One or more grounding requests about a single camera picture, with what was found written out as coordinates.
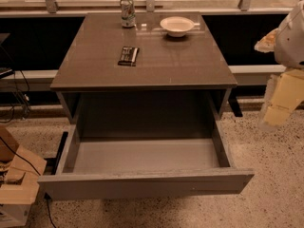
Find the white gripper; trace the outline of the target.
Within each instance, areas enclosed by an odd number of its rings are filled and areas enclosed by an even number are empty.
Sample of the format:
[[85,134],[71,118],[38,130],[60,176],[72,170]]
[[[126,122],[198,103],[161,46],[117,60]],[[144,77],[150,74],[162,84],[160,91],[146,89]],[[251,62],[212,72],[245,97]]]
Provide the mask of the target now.
[[275,60],[290,69],[272,75],[267,82],[264,104],[259,113],[258,126],[272,131],[282,126],[304,101],[304,0],[300,0],[280,23],[256,42],[254,49],[268,53],[275,51]]

